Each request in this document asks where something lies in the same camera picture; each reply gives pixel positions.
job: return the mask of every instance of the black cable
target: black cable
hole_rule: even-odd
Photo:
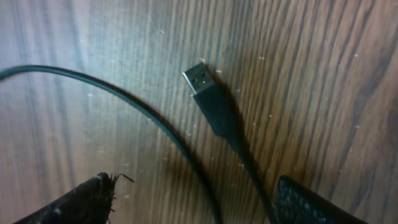
[[[0,72],[0,81],[8,78],[12,75],[17,75],[19,73],[25,72],[44,72],[44,73],[52,73],[57,75],[62,75],[69,78],[74,78],[76,80],[97,86],[103,90],[106,90],[115,96],[119,97],[126,103],[135,107],[141,113],[150,118],[155,124],[158,125],[168,136],[169,138],[177,145],[177,147],[181,150],[181,153],[187,158],[188,163],[192,166],[193,171],[198,175],[199,181],[203,184],[205,188],[205,192],[207,197],[210,200],[211,208],[214,214],[215,222],[222,223],[221,210],[218,206],[218,202],[215,196],[215,193],[210,185],[207,175],[203,171],[202,165],[195,159],[195,156],[190,153],[190,151],[185,147],[185,144],[181,140],[181,137],[177,134],[177,132],[171,128],[171,125],[166,122],[158,113],[156,113],[151,107],[147,106],[141,100],[133,97],[128,92],[110,84],[100,79],[91,77],[89,75],[85,75],[80,72],[75,72],[71,70],[67,70],[64,68],[57,67],[49,67],[49,66],[41,66],[41,65],[25,65],[18,66],[14,68],[9,68]]]
[[[245,150],[240,140],[238,120],[229,107],[220,86],[214,82],[210,72],[202,63],[183,72],[183,75],[193,91],[193,98],[198,103],[214,133],[225,138],[232,149],[238,153],[254,186],[256,186],[269,221],[271,224],[278,223],[270,198],[267,196],[264,185],[254,167],[254,159],[249,151]]]

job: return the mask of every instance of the white speck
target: white speck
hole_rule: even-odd
[[[61,215],[61,210],[59,208],[54,209],[54,213],[57,215]]]

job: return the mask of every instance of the wooden surface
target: wooden surface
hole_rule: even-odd
[[[265,186],[287,174],[369,223],[398,223],[398,2],[28,1],[0,5],[0,68],[54,65],[131,92],[203,161],[225,223],[264,211],[181,72],[205,59],[231,90]],[[112,223],[210,223],[167,136],[114,96],[31,73],[0,83],[0,223],[99,172],[123,172]]]

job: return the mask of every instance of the wood grain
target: wood grain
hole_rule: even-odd
[[[181,72],[205,59],[275,192],[287,174],[369,223],[398,223],[398,2],[5,0],[0,68],[54,65],[153,106],[203,161],[225,223],[264,223],[246,171]],[[0,83],[0,223],[124,172],[112,223],[211,223],[198,179],[150,120],[55,75]]]

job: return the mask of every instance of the metal usb plug tip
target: metal usb plug tip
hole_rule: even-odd
[[[183,72],[182,75],[188,82],[194,94],[198,94],[214,85],[210,72],[203,63],[199,63],[186,72]]]

